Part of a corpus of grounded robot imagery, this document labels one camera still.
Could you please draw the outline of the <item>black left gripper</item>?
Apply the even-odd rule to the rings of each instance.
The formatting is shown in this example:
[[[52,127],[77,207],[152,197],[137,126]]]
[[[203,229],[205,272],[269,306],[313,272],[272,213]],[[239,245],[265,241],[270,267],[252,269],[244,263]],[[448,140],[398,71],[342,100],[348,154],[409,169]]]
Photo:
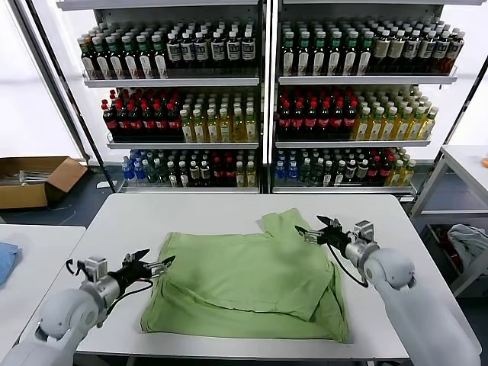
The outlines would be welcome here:
[[[119,292],[125,290],[134,282],[140,280],[149,280],[165,274],[172,266],[175,256],[171,255],[160,262],[146,264],[141,262],[150,249],[138,250],[134,253],[127,253],[122,261],[122,267],[117,271],[109,271],[108,276],[113,278],[119,287]]]

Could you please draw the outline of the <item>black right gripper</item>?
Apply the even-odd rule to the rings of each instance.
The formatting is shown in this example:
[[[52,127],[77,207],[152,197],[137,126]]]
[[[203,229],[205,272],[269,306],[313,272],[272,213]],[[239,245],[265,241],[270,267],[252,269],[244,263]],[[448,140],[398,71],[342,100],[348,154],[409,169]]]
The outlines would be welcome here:
[[[306,242],[314,245],[327,244],[339,251],[344,251],[352,242],[347,233],[342,231],[342,225],[336,218],[317,215],[316,218],[325,225],[320,231],[306,230],[301,226],[295,226],[296,231],[303,237]]]

